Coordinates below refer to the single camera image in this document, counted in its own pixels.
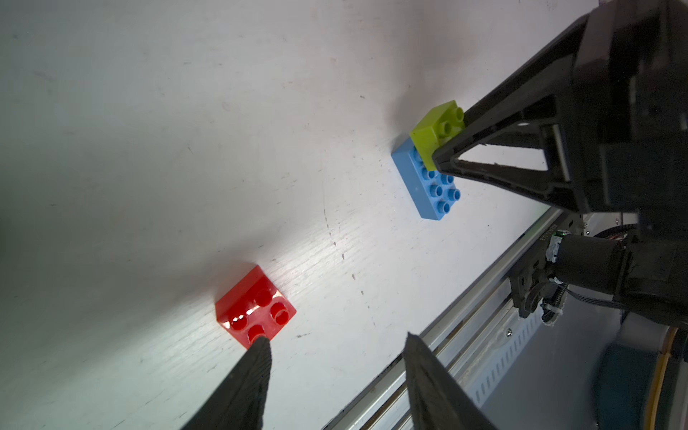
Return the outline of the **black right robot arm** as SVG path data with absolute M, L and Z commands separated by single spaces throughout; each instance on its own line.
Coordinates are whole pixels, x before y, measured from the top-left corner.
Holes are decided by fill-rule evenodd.
M 565 225 L 510 274 L 522 316 L 575 288 L 687 326 L 687 5 L 612 1 L 472 106 L 440 172 L 580 215 L 634 213 L 622 240 Z

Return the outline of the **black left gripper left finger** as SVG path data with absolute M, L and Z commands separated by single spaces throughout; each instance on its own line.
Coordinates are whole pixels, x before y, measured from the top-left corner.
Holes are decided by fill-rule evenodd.
M 262 429 L 272 351 L 259 337 L 183 429 Z

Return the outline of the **blue long lego brick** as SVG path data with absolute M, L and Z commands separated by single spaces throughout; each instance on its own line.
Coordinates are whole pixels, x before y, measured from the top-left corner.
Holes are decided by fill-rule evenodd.
M 428 170 L 412 139 L 400 145 L 392 159 L 422 219 L 442 220 L 460 200 L 454 177 Z

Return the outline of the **lime green lego brick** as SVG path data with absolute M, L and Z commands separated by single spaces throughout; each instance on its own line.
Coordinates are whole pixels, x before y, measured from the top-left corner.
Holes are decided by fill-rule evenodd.
M 462 132 L 466 125 L 464 111 L 452 100 L 432 108 L 410 133 L 417 152 L 429 171 L 437 171 L 433 162 L 436 150 Z

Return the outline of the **red lego brick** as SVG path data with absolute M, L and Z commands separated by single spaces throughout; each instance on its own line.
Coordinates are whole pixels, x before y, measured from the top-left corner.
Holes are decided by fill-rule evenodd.
M 215 303 L 216 321 L 244 348 L 265 337 L 272 340 L 297 309 L 256 265 Z

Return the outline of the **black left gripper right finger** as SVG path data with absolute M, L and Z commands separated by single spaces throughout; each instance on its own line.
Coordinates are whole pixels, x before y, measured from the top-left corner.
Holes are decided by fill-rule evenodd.
M 407 336 L 403 358 L 414 428 L 496 430 L 419 336 Z

